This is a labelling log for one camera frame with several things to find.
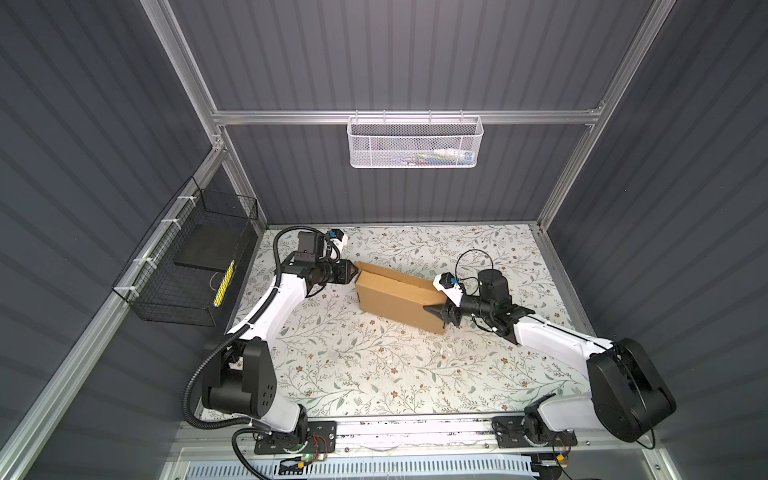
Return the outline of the brown cardboard box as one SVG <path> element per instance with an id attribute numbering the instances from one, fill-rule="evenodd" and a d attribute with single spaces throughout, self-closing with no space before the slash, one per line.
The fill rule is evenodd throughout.
<path id="1" fill-rule="evenodd" d="M 355 288 L 362 311 L 420 330 L 443 335 L 445 323 L 425 306 L 445 303 L 447 297 L 424 278 L 389 268 L 357 262 Z"/>

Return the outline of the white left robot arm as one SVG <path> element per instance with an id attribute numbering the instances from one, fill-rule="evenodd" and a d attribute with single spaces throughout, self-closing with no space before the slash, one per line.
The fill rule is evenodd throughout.
<path id="1" fill-rule="evenodd" d="M 269 290 L 229 332 L 234 342 L 201 373 L 204 408 L 234 420 L 258 421 L 273 432 L 293 433 L 306 420 L 302 407 L 278 392 L 271 343 L 312 287 L 346 285 L 359 273 L 350 260 L 287 260 Z"/>

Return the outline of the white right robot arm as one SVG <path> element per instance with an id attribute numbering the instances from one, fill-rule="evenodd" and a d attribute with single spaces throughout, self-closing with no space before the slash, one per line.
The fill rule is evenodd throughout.
<path id="1" fill-rule="evenodd" d="M 466 292 L 450 272 L 435 277 L 446 296 L 425 310 L 446 324 L 465 317 L 517 346 L 553 357 L 589 382 L 583 394 L 546 394 L 525 407 L 518 429 L 534 446 L 547 446 L 561 433 L 603 430 L 633 443 L 674 414 L 677 402 L 646 350 L 635 340 L 611 341 L 560 326 L 513 302 L 506 277 L 497 269 L 479 272 L 478 291 Z"/>

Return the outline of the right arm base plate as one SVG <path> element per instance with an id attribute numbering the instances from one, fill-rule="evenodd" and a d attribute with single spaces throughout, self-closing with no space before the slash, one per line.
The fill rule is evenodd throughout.
<path id="1" fill-rule="evenodd" d="M 551 430 L 535 415 L 496 416 L 491 419 L 491 428 L 500 448 L 555 446 L 570 449 L 578 444 L 574 432 Z"/>

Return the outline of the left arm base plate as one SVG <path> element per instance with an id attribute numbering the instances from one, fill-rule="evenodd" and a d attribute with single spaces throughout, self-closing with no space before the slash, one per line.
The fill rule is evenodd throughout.
<path id="1" fill-rule="evenodd" d="M 255 434 L 256 455 L 278 454 L 329 454 L 336 449 L 338 423 L 335 421 L 310 420 L 300 424 L 291 433 L 259 432 Z"/>

